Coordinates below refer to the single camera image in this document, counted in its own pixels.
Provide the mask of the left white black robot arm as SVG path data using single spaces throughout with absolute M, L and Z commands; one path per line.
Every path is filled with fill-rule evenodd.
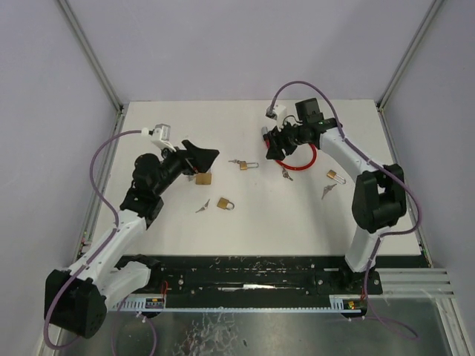
M 148 284 L 151 267 L 132 260 L 117 264 L 132 243 L 143 237 L 163 208 L 163 192 L 180 175 L 206 173 L 219 155 L 188 140 L 182 148 L 162 149 L 162 156 L 142 154 L 134 162 L 131 187 L 112 226 L 69 267 L 53 270 L 45 282 L 45 324 L 80 337 L 94 336 L 106 314 L 132 292 Z

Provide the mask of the large brass long-shackle padlock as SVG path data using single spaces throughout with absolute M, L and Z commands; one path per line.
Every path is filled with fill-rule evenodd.
M 188 176 L 189 182 L 194 182 L 196 185 L 211 185 L 212 173 L 197 173 L 192 176 Z

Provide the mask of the brass padlock with key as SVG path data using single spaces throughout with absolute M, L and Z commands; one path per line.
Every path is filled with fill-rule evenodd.
M 232 211 L 235 208 L 235 204 L 227 198 L 221 197 L 217 202 L 217 207 L 223 210 Z

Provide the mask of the small brass padlock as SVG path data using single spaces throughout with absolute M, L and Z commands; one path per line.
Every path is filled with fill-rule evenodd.
M 229 160 L 229 162 L 238 165 L 241 171 L 246 171 L 249 169 L 254 169 L 254 168 L 259 167 L 258 162 L 247 162 L 247 161 L 239 160 L 239 159 L 231 159 Z
M 338 184 L 344 185 L 347 181 L 344 177 L 337 174 L 334 170 L 329 170 L 327 172 L 327 177 L 336 181 Z

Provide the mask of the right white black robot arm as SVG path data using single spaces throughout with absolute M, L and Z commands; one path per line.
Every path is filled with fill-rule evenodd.
M 263 133 L 267 143 L 266 158 L 281 161 L 299 145 L 311 144 L 333 158 L 354 182 L 351 211 L 357 228 L 345 260 L 349 269 L 360 273 L 372 267 L 379 249 L 377 239 L 395 226 L 407 212 L 405 191 L 394 179 L 404 180 L 397 165 L 376 167 L 344 140 L 335 117 L 324 118 L 315 98 L 295 104 L 296 123 L 286 119 L 286 108 L 269 106 L 266 116 L 276 126 Z

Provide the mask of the red cable lock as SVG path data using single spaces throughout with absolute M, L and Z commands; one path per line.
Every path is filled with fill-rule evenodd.
M 302 172 L 312 168 L 318 159 L 318 150 L 314 145 L 305 145 L 298 148 L 294 156 L 288 156 L 285 160 L 275 162 L 287 171 Z

